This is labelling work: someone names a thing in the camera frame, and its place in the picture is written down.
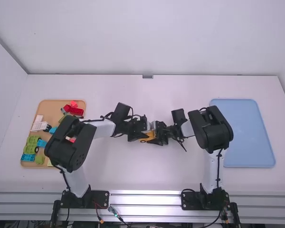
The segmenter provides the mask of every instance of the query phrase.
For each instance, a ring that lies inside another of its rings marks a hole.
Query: green lego brick
[[[41,139],[41,137],[39,135],[37,135],[37,136],[29,136],[27,138],[27,144],[37,145],[39,139]]]
[[[23,153],[24,154],[36,154],[38,153],[39,151],[39,148],[35,145],[26,145],[24,148],[23,148]]]
[[[67,116],[67,115],[71,115],[70,113],[66,113],[65,115],[63,115],[61,117],[61,119],[58,121],[58,123],[61,123],[63,121],[63,119]]]
[[[36,162],[36,164],[43,165],[45,159],[46,159],[45,156],[43,156],[43,155],[37,155],[37,156],[35,157],[35,162]]]

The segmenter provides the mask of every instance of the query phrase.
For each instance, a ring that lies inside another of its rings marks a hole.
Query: light blue lego brick
[[[23,154],[21,156],[21,161],[24,161],[24,162],[33,162],[35,160],[35,155],[34,154]]]
[[[57,128],[58,127],[52,127],[51,130],[49,130],[49,133],[54,134]]]
[[[46,144],[47,144],[47,141],[44,141],[44,140],[42,140],[42,139],[39,139],[39,140],[38,140],[38,143],[37,143],[37,146],[44,148],[44,147],[46,146]]]

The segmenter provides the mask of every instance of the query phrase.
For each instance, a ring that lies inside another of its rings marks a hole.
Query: white wall
[[[27,76],[0,45],[0,146]]]
[[[0,0],[30,73],[279,75],[285,0]]]

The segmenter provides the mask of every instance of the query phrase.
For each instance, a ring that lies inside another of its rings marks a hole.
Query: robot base
[[[217,188],[213,193],[207,194],[202,185],[200,191],[183,191],[181,193],[181,208],[183,210],[223,210],[230,204],[229,194]]]
[[[108,191],[91,190],[89,186],[83,197],[78,198],[73,193],[69,191],[63,191],[60,208],[86,208],[86,209],[107,209],[109,206],[109,196]]]

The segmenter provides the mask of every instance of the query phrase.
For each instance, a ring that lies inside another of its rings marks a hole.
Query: white lego brick
[[[33,123],[31,132],[45,130],[47,128],[47,122],[39,122],[39,123]]]
[[[37,115],[34,123],[42,122],[43,115]]]

